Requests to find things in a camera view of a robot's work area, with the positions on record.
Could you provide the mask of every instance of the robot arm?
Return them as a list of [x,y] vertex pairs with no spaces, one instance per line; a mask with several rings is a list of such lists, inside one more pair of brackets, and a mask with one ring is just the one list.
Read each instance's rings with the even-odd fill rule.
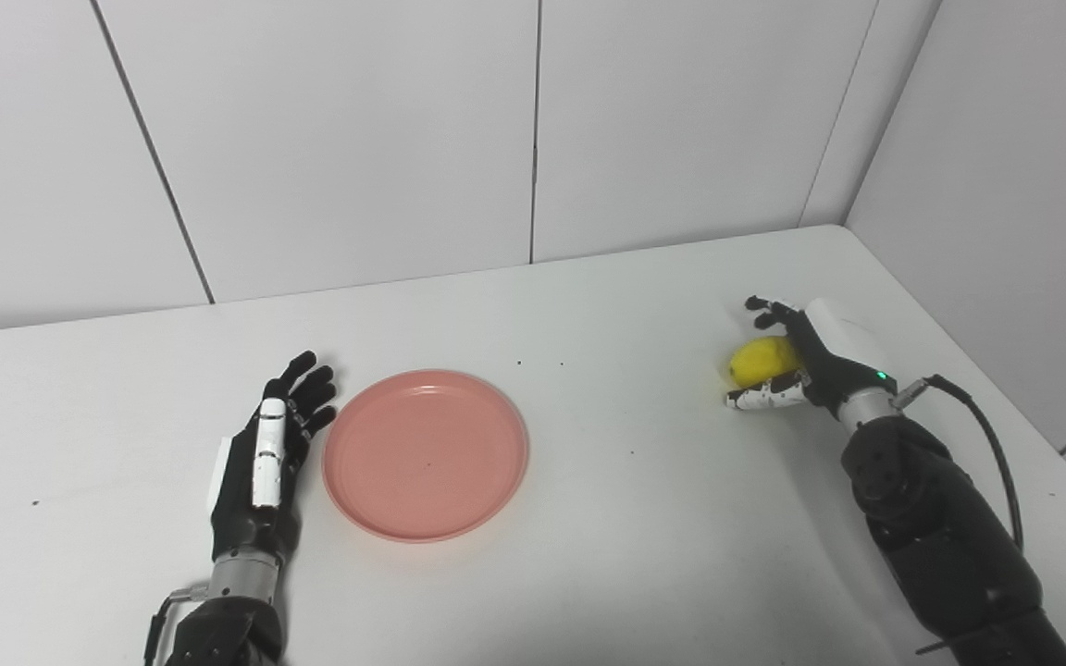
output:
[[[221,451],[212,576],[198,590],[204,603],[175,631],[168,666],[271,665],[282,656],[284,628],[274,598],[278,573],[298,547],[295,484],[310,438],[335,419],[335,408],[323,406],[335,396],[334,372],[314,363],[314,354],[304,353],[266,383],[245,429]],[[147,663],[161,626],[157,615]]]
[[[758,328],[784,325],[803,367],[795,381],[777,376],[727,395],[738,409],[796,400],[824,406],[851,435],[841,464],[866,516],[871,537],[904,598],[924,628],[952,649],[964,666],[1066,666],[1066,646],[1041,611],[1039,579],[1020,545],[952,460],[938,438],[904,417],[902,408],[930,385],[964,401],[982,421],[968,393],[939,375],[898,392],[873,335],[859,318],[833,300],[812,300],[804,311],[753,296]],[[999,467],[1001,446],[995,443]],[[1012,510],[1015,534],[1018,511]]]

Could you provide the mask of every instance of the pink plate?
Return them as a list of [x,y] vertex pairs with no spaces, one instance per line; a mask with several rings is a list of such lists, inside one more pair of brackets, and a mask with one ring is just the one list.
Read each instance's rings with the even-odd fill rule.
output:
[[507,397],[470,375],[419,370],[373,384],[340,412],[323,484],[372,534],[437,541],[495,516],[526,459],[524,425]]

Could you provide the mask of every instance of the white wall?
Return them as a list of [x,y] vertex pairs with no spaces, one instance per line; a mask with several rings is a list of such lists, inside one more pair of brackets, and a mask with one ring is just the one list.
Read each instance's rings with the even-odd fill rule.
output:
[[[101,5],[238,299],[836,221],[936,1],[544,0],[538,105],[537,0]],[[0,0],[0,326],[201,300],[92,4]]]
[[201,303],[88,3],[0,0],[0,327]]
[[220,300],[529,261],[536,0],[101,7]]
[[943,3],[850,227],[1066,442],[1066,3]]
[[935,4],[545,0],[534,257],[840,222]]

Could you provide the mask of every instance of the silver cylinder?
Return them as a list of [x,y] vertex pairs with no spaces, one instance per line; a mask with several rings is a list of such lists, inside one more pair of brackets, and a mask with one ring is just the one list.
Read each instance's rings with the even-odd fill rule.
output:
[[898,417],[898,415],[900,410],[891,404],[891,393],[876,387],[851,393],[841,406],[838,406],[838,421],[841,421],[845,426],[845,433],[850,435],[875,418]]
[[278,561],[268,553],[254,549],[226,552],[212,565],[208,581],[208,598],[244,596],[266,603],[274,603],[278,587]]

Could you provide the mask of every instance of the white table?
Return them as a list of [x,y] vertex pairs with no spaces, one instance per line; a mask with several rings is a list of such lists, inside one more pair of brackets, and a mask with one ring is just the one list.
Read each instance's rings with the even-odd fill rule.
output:
[[[405,545],[348,522],[308,465],[293,666],[950,663],[912,655],[930,634],[867,538],[829,415],[723,406],[757,291],[843,299],[897,376],[972,392],[1066,637],[1066,464],[850,232],[801,228],[0,330],[0,663],[140,662],[166,591],[210,570],[216,442],[305,347],[341,404],[411,368],[482,376],[521,410],[530,467],[485,526]],[[910,412],[1004,514],[968,412]]]

